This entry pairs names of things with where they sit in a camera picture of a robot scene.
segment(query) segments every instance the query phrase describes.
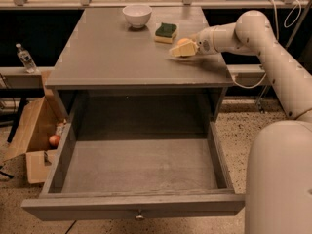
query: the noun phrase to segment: terrazzo floor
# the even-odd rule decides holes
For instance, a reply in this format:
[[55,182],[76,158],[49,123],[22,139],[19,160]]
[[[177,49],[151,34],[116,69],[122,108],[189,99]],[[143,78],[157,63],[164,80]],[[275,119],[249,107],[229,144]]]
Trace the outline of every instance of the terrazzo floor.
[[[266,113],[259,113],[252,99],[224,101],[216,122],[229,173],[236,193],[245,193],[246,167],[250,146],[256,134],[265,126],[285,119],[279,102],[263,102]],[[10,126],[0,127],[0,163],[7,148]],[[43,222],[25,212],[23,199],[37,198],[42,185],[29,185],[24,156],[4,164],[3,172],[14,175],[7,180],[0,175],[0,233],[1,234],[65,234],[72,221]],[[78,233],[179,233],[179,234],[243,234],[245,210],[229,217],[194,217],[135,220],[77,221],[68,232]]]

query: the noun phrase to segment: countertop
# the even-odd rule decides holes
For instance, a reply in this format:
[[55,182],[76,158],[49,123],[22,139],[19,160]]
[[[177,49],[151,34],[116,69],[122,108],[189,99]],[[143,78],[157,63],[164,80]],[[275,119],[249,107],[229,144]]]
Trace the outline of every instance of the countertop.
[[[161,22],[177,25],[173,44],[154,41]],[[221,54],[172,58],[178,39],[208,26],[200,7],[153,7],[142,29],[126,22],[122,8],[87,8],[47,81],[55,89],[97,89],[103,86],[232,85]]]

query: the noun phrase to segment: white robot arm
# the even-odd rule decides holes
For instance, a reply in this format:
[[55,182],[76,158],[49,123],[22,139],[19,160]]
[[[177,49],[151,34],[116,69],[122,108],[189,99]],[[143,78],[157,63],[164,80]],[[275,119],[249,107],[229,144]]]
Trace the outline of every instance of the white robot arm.
[[312,233],[312,77],[278,43],[267,17],[242,14],[236,23],[208,27],[170,49],[196,54],[256,55],[289,121],[264,128],[247,169],[246,234]]

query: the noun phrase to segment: drawer handle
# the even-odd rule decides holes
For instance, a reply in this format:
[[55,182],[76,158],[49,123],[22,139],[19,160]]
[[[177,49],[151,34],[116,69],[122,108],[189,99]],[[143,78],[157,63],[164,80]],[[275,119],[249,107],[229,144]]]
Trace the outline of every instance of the drawer handle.
[[143,221],[143,220],[145,220],[145,218],[142,215],[142,212],[138,211],[138,215],[136,216],[136,221]]

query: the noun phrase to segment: drawer front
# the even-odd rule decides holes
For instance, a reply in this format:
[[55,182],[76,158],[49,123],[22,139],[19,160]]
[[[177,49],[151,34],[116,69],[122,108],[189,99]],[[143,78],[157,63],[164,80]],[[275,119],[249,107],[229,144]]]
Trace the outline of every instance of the drawer front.
[[29,199],[22,207],[41,220],[225,216],[244,207],[244,195]]

